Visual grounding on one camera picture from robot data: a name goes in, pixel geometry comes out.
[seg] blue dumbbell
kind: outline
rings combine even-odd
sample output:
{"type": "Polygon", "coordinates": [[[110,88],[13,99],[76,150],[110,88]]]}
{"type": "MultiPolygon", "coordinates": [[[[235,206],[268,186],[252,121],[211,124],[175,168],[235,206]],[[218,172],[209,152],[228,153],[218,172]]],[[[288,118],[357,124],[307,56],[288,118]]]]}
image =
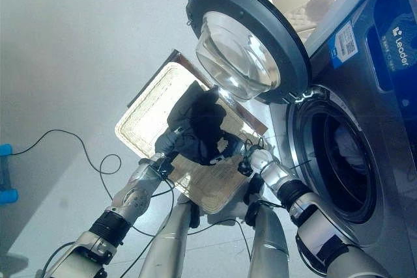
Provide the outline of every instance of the blue dumbbell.
{"type": "Polygon", "coordinates": [[[10,144],[0,145],[0,205],[16,202],[19,198],[18,191],[13,189],[10,184],[8,174],[7,156],[12,154],[10,144]]]}

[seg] black band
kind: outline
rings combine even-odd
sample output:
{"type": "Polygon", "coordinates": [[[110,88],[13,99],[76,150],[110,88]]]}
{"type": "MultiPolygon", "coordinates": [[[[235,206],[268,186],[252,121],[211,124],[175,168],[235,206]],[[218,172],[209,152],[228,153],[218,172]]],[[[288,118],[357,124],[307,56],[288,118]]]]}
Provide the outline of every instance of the black band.
{"type": "Polygon", "coordinates": [[[258,215],[259,207],[262,204],[259,201],[253,202],[249,205],[248,211],[245,215],[245,223],[250,226],[254,227],[256,224],[256,217],[258,215]]]}
{"type": "Polygon", "coordinates": [[[317,253],[317,257],[324,261],[327,270],[329,265],[337,259],[337,257],[349,252],[348,246],[349,245],[343,243],[336,235],[334,235],[322,246],[321,250],[317,253]]]}
{"type": "Polygon", "coordinates": [[[277,197],[281,201],[281,204],[289,211],[294,202],[302,195],[311,192],[310,188],[304,185],[301,180],[290,180],[277,192],[277,197]]]}
{"type": "Polygon", "coordinates": [[[300,253],[302,253],[306,259],[310,262],[311,266],[318,271],[326,272],[326,268],[323,266],[323,264],[320,263],[320,261],[315,257],[315,255],[307,248],[307,246],[304,244],[304,242],[301,240],[300,236],[295,236],[295,242],[297,243],[298,250],[300,253]]]}
{"type": "Polygon", "coordinates": [[[269,161],[262,169],[261,169],[261,171],[259,172],[259,174],[260,175],[262,175],[262,173],[263,173],[263,171],[269,166],[269,165],[271,165],[272,163],[275,163],[276,162],[276,160],[272,160],[272,161],[269,161]]]}
{"type": "Polygon", "coordinates": [[[89,231],[117,247],[126,236],[129,228],[129,223],[123,217],[106,211],[94,222],[89,231]]]}

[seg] leader logo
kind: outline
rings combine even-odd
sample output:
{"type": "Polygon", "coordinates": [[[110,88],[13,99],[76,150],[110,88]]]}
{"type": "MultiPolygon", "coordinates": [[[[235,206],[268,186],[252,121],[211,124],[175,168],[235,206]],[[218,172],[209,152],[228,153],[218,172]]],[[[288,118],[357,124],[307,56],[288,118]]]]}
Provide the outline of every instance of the leader logo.
{"type": "Polygon", "coordinates": [[[399,27],[396,27],[392,30],[392,35],[394,37],[397,37],[395,40],[395,44],[397,45],[398,50],[398,56],[401,59],[401,63],[403,66],[408,66],[409,63],[407,61],[408,55],[405,53],[404,47],[403,47],[403,37],[402,37],[403,31],[399,29],[399,27]]]}

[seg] electrical cable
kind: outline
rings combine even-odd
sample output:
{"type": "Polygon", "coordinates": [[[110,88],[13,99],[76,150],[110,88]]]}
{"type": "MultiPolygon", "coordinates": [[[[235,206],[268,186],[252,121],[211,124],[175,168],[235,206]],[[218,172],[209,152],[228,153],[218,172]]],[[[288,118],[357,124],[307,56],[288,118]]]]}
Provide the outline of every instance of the electrical cable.
{"type": "Polygon", "coordinates": [[[301,165],[304,165],[304,164],[307,164],[307,163],[309,163],[309,162],[311,162],[311,160],[304,161],[304,162],[302,162],[302,163],[300,163],[300,164],[298,164],[298,165],[295,165],[295,166],[291,167],[290,169],[296,169],[297,167],[299,167],[299,166],[301,166],[301,165]]]}
{"type": "Polygon", "coordinates": [[[248,155],[248,143],[251,145],[251,146],[253,146],[253,143],[252,143],[252,140],[250,140],[249,138],[246,138],[246,140],[245,140],[245,157],[249,157],[249,155],[248,155]]]}
{"type": "MultiPolygon", "coordinates": [[[[89,162],[90,166],[98,173],[100,173],[100,170],[97,169],[94,164],[92,163],[91,159],[90,159],[90,155],[87,152],[87,148],[85,147],[84,141],[83,139],[81,139],[81,137],[79,135],[77,135],[76,133],[72,133],[72,132],[68,132],[66,130],[60,130],[60,129],[54,129],[54,130],[48,130],[46,133],[44,133],[33,145],[31,145],[29,148],[21,151],[21,152],[17,152],[17,153],[12,153],[11,156],[17,156],[19,154],[23,154],[28,152],[30,149],[34,148],[47,134],[51,133],[51,132],[61,132],[61,133],[67,133],[69,135],[73,135],[74,137],[76,137],[78,139],[78,141],[81,143],[81,145],[83,146],[84,149],[84,153],[85,153],[85,157],[87,158],[87,161],[89,162]]],[[[119,166],[117,167],[116,170],[114,170],[113,172],[102,172],[102,174],[104,175],[113,175],[115,173],[117,173],[119,171],[119,169],[122,167],[122,159],[120,158],[120,156],[118,156],[117,154],[109,154],[109,156],[115,156],[118,160],[119,160],[119,166]]]]}
{"type": "Polygon", "coordinates": [[[321,272],[321,271],[318,271],[318,270],[316,270],[312,265],[310,265],[310,264],[308,264],[308,262],[307,262],[307,260],[306,260],[306,258],[304,257],[304,255],[302,254],[302,252],[301,252],[301,250],[300,250],[300,247],[297,245],[297,249],[298,249],[298,253],[300,254],[300,257],[301,257],[301,260],[302,260],[302,262],[304,263],[304,265],[306,265],[307,266],[307,268],[309,269],[309,270],[311,270],[313,273],[315,273],[316,275],[318,275],[318,276],[320,276],[320,277],[326,277],[327,276],[327,274],[325,274],[325,273],[323,273],[323,272],[321,272]]]}
{"type": "Polygon", "coordinates": [[[264,142],[262,136],[260,136],[259,139],[258,139],[258,146],[260,146],[262,149],[264,149],[264,147],[265,147],[265,142],[264,142]]]}
{"type": "Polygon", "coordinates": [[[69,245],[74,244],[75,242],[67,242],[66,244],[63,244],[62,246],[60,246],[58,249],[56,249],[51,256],[49,257],[49,259],[46,261],[44,269],[42,270],[42,273],[40,274],[40,278],[44,278],[45,274],[46,274],[46,270],[48,269],[48,266],[50,265],[50,262],[52,261],[52,259],[55,257],[55,255],[62,250],[65,247],[68,247],[69,245]]]}
{"type": "MultiPolygon", "coordinates": [[[[168,178],[166,178],[165,180],[165,183],[167,184],[167,185],[169,185],[168,184],[168,181],[170,181],[171,183],[173,183],[172,182],[172,180],[170,180],[170,179],[168,179],[168,178]]],[[[156,236],[159,234],[159,233],[161,233],[161,231],[163,231],[163,229],[166,227],[166,225],[168,224],[168,221],[169,221],[169,219],[171,218],[171,214],[172,214],[172,211],[173,211],[173,209],[174,209],[174,191],[171,189],[171,194],[172,194],[172,200],[171,200],[171,209],[169,210],[169,213],[168,213],[168,216],[167,216],[167,218],[166,218],[166,220],[165,220],[165,224],[163,225],[163,227],[156,233],[156,235],[155,236],[153,236],[152,237],[152,239],[151,240],[149,240],[149,242],[148,242],[148,244],[145,246],[145,248],[142,250],[142,252],[140,252],[140,254],[139,254],[139,256],[133,261],[133,263],[131,263],[131,265],[129,265],[129,267],[122,273],[122,275],[120,276],[120,278],[123,278],[131,269],[132,269],[132,267],[136,264],[136,262],[141,258],[141,256],[144,254],[144,252],[147,250],[147,248],[151,245],[151,243],[154,241],[154,239],[156,238],[156,236]]]]}
{"type": "MultiPolygon", "coordinates": [[[[84,153],[85,153],[85,157],[87,158],[87,161],[88,161],[88,163],[89,163],[89,165],[96,171],[96,172],[98,172],[99,173],[99,175],[100,175],[100,180],[101,180],[101,183],[102,183],[102,185],[103,185],[103,187],[104,187],[104,189],[105,189],[105,191],[106,191],[106,193],[108,194],[108,196],[109,196],[109,198],[111,199],[111,200],[113,200],[113,197],[111,196],[111,193],[110,193],[110,191],[109,191],[109,189],[108,189],[108,187],[106,186],[106,183],[104,182],[104,177],[103,177],[103,175],[113,175],[113,174],[115,174],[115,173],[117,173],[119,170],[120,170],[120,168],[121,168],[121,166],[122,166],[122,159],[120,158],[120,156],[119,155],[117,155],[117,154],[108,154],[108,155],[106,155],[106,156],[104,156],[104,158],[102,159],[102,161],[100,162],[100,166],[99,166],[99,168],[97,169],[95,166],[94,166],[94,164],[92,163],[92,161],[91,161],[91,159],[90,159],[90,156],[89,156],[89,154],[88,154],[88,152],[87,152],[87,148],[86,148],[86,146],[85,146],[85,143],[84,143],[84,141],[81,139],[81,137],[80,136],[78,136],[77,134],[75,134],[75,133],[72,133],[72,132],[69,132],[69,131],[66,131],[66,130],[61,130],[61,129],[52,129],[52,130],[48,130],[46,133],[44,133],[33,145],[31,145],[29,148],[26,148],[25,150],[22,150],[22,151],[20,151],[20,152],[17,152],[17,153],[12,153],[11,154],[11,156],[17,156],[17,155],[20,155],[20,154],[24,154],[24,153],[26,153],[26,152],[28,152],[28,151],[30,151],[32,148],[34,148],[35,146],[37,146],[37,144],[39,144],[39,142],[45,137],[45,136],[47,136],[47,134],[49,134],[49,133],[51,133],[51,132],[62,132],[62,133],[66,133],[66,134],[69,134],[69,135],[72,135],[72,136],[74,136],[74,137],[76,137],[77,139],[78,139],[78,141],[81,143],[81,145],[82,145],[82,147],[83,147],[83,150],[84,150],[84,153]],[[109,158],[109,157],[111,157],[111,156],[114,156],[114,157],[116,157],[117,159],[118,159],[118,161],[119,161],[119,165],[117,166],[117,168],[114,170],[114,171],[112,171],[112,172],[103,172],[102,171],[102,166],[103,166],[103,163],[105,162],[105,160],[107,159],[107,158],[109,158]]],[[[247,139],[246,140],[246,142],[245,142],[245,151],[246,151],[246,153],[247,153],[247,150],[246,150],[246,145],[248,144],[248,143],[250,143],[251,145],[252,145],[252,142],[250,141],[250,139],[247,139]]],[[[171,192],[171,194],[172,194],[172,200],[171,200],[171,209],[170,209],[170,211],[169,211],[169,213],[168,213],[168,216],[167,216],[167,218],[166,218],[166,222],[165,222],[165,225],[155,234],[155,235],[152,235],[152,234],[147,234],[146,232],[143,232],[143,231],[141,231],[141,230],[139,230],[139,229],[137,229],[135,226],[133,226],[132,228],[133,229],[135,229],[136,231],[138,231],[139,233],[141,233],[141,234],[144,234],[144,235],[146,235],[146,236],[150,236],[150,237],[152,237],[152,239],[149,241],[149,243],[145,246],[145,248],[142,250],[142,252],[139,254],[139,256],[133,261],[133,263],[131,263],[131,265],[123,272],[123,274],[120,276],[120,278],[123,278],[131,269],[132,269],[132,267],[136,264],[136,262],[141,258],[141,256],[144,254],[144,252],[147,250],[147,248],[149,247],[149,245],[153,242],[153,240],[155,239],[155,237],[165,228],[165,226],[167,225],[167,223],[168,223],[168,221],[169,221],[169,218],[171,217],[171,214],[172,214],[172,211],[173,211],[173,207],[174,207],[174,192],[173,192],[173,190],[174,190],[174,188],[175,188],[175,184],[174,184],[174,182],[172,181],[172,180],[170,180],[170,179],[168,179],[168,178],[163,178],[164,179],[164,181],[165,181],[165,183],[168,185],[168,187],[169,187],[169,189],[168,190],[166,190],[166,191],[163,191],[163,192],[160,192],[160,193],[157,193],[157,194],[155,194],[155,195],[153,195],[152,197],[159,197],[159,196],[161,196],[161,195],[164,195],[164,194],[166,194],[166,193],[169,193],[169,192],[171,192]]],[[[211,225],[211,226],[209,226],[209,227],[206,227],[206,228],[204,228],[204,229],[201,229],[201,230],[199,230],[199,231],[196,231],[196,232],[191,232],[191,233],[189,233],[188,235],[193,235],[193,234],[198,234],[198,233],[200,233],[200,232],[203,232],[203,231],[205,231],[205,230],[207,230],[207,229],[209,229],[209,228],[211,228],[211,227],[213,227],[213,226],[215,226],[215,225],[217,225],[217,224],[220,224],[220,223],[223,223],[223,222],[225,222],[225,221],[234,221],[238,226],[239,226],[239,228],[240,228],[240,231],[241,231],[241,233],[242,233],[242,235],[243,235],[243,239],[244,239],[244,241],[245,241],[245,244],[246,244],[246,249],[247,249],[247,251],[248,251],[248,256],[249,256],[249,260],[251,259],[251,255],[250,255],[250,250],[249,250],[249,245],[248,245],[248,241],[247,241],[247,239],[246,239],[246,237],[245,237],[245,235],[244,235],[244,233],[243,233],[243,229],[242,229],[242,227],[240,226],[240,224],[235,220],[235,219],[224,219],[223,221],[218,221],[217,223],[215,223],[215,224],[213,224],[213,225],[211,225]]],[[[58,247],[53,253],[52,253],[52,255],[49,257],[49,259],[47,260],[47,262],[45,263],[45,266],[44,266],[44,268],[43,268],[43,270],[42,270],[42,274],[41,274],[41,278],[43,278],[44,276],[45,276],[45,274],[46,274],[46,270],[48,269],[48,266],[50,265],[50,262],[52,261],[52,259],[54,258],[54,256],[60,251],[60,250],[62,250],[62,249],[64,249],[65,247],[67,247],[67,246],[69,246],[69,245],[72,245],[72,244],[74,244],[75,242],[68,242],[68,243],[65,243],[65,244],[63,244],[62,246],[60,246],[60,247],[58,247]]]]}
{"type": "Polygon", "coordinates": [[[276,203],[272,203],[266,200],[258,200],[257,202],[261,203],[261,204],[266,204],[267,206],[272,206],[274,208],[285,208],[282,205],[276,204],[276,203]]]}
{"type": "Polygon", "coordinates": [[[195,231],[195,232],[189,232],[187,234],[187,236],[192,236],[193,234],[199,234],[200,232],[203,232],[203,231],[205,231],[207,229],[210,229],[211,227],[216,226],[216,225],[218,225],[220,223],[224,223],[225,221],[234,221],[235,222],[235,225],[238,225],[239,226],[240,232],[242,233],[242,236],[243,236],[243,240],[245,241],[245,244],[246,244],[246,250],[248,251],[249,261],[251,261],[252,260],[252,257],[250,255],[248,241],[247,241],[247,239],[245,237],[245,234],[243,233],[242,226],[240,226],[240,223],[236,219],[231,219],[231,218],[229,218],[229,219],[223,219],[222,221],[218,221],[218,222],[216,222],[216,223],[214,223],[214,224],[212,224],[212,225],[210,225],[210,226],[208,226],[206,228],[203,228],[201,230],[198,230],[198,231],[195,231]]]}

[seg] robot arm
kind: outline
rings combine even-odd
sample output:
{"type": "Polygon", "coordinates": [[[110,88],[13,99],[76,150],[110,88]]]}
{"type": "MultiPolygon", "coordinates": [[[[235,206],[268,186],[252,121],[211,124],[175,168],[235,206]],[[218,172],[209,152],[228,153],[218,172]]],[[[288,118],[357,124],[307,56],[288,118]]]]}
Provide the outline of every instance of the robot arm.
{"type": "Polygon", "coordinates": [[[109,264],[136,219],[147,210],[151,196],[173,167],[163,154],[142,159],[127,185],[113,198],[111,206],[77,239],[51,267],[45,278],[105,278],[109,264]]]}
{"type": "Polygon", "coordinates": [[[389,278],[386,270],[363,252],[346,223],[266,150],[255,150],[250,165],[281,201],[298,227],[296,243],[313,268],[330,278],[389,278]]]}

